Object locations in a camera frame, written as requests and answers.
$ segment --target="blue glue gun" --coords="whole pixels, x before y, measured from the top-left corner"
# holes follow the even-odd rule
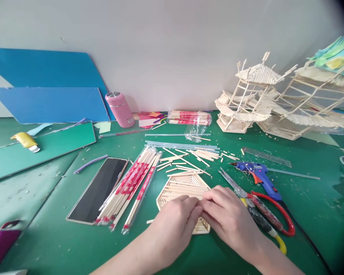
[[[271,180],[265,175],[268,171],[265,165],[254,162],[234,162],[230,163],[237,169],[250,173],[255,179],[255,184],[261,183],[268,196],[276,201],[281,201],[282,196],[275,188]]]

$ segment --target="black cord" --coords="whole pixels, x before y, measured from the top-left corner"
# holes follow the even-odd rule
[[[326,267],[327,271],[329,274],[334,275],[333,272],[331,271],[330,267],[328,266],[328,264],[326,263],[324,257],[321,255],[320,251],[318,250],[318,248],[316,247],[316,245],[313,243],[313,241],[311,240],[311,238],[307,235],[306,231],[299,225],[299,223],[297,222],[297,220],[293,217],[292,213],[289,211],[287,205],[284,203],[284,201],[278,201],[282,207],[287,211],[287,213],[290,215],[290,217],[292,218],[292,220],[297,224],[299,230],[302,232],[302,234],[307,238],[308,242],[312,245],[313,249],[315,250],[315,252],[317,253],[317,256],[319,256],[320,260],[322,261],[322,263],[324,264],[324,266]]]

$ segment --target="pink water bottle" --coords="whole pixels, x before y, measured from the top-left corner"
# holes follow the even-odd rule
[[[105,98],[122,128],[129,128],[135,124],[133,113],[123,94],[120,92],[110,92]]]

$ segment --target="red scissors handle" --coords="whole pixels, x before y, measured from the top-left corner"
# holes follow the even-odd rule
[[[295,227],[293,224],[292,219],[288,215],[288,213],[284,210],[284,208],[277,203],[275,200],[270,198],[267,195],[262,193],[257,193],[252,191],[251,194],[248,194],[248,197],[253,201],[257,208],[268,218],[268,220],[278,229],[278,231],[282,232],[284,235],[288,237],[292,237],[295,234]],[[283,228],[283,224],[278,220],[278,218],[259,200],[259,198],[266,199],[270,201],[272,204],[275,205],[276,208],[282,213],[284,216],[287,224],[288,224],[288,231]]]

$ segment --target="hand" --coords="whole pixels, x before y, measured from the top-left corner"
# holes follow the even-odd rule
[[[203,211],[199,200],[188,195],[166,203],[154,221],[134,242],[146,256],[155,273],[170,266],[188,246],[192,232]]]
[[[248,210],[230,188],[220,185],[203,195],[201,217],[218,236],[247,262],[255,265],[267,241]]]

